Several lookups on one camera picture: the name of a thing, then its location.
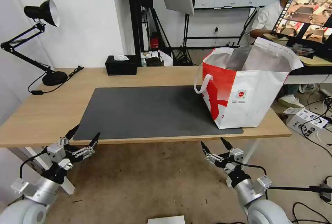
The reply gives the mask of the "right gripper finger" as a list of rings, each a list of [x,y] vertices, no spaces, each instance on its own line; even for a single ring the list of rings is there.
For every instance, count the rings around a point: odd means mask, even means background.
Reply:
[[[203,141],[201,141],[201,147],[202,147],[202,151],[205,155],[205,159],[209,163],[211,163],[215,166],[223,166],[224,159],[216,154],[212,154]]]
[[[223,145],[225,146],[227,152],[229,153],[233,149],[233,146],[231,145],[231,143],[222,137],[220,138],[220,140],[222,141]]]

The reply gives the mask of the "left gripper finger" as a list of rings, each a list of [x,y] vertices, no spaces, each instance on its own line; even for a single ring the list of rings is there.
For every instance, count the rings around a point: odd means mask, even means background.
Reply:
[[[93,139],[91,140],[91,142],[89,143],[88,146],[83,147],[75,152],[72,153],[72,161],[83,161],[84,159],[92,156],[95,153],[94,148],[97,146],[98,144],[98,140],[100,137],[100,132],[98,132]]]
[[[59,138],[59,145],[67,145],[67,144],[69,144],[69,141],[75,135],[75,133],[78,130],[78,128],[79,128],[79,125],[75,126],[71,130],[69,130],[64,137],[60,137]]]

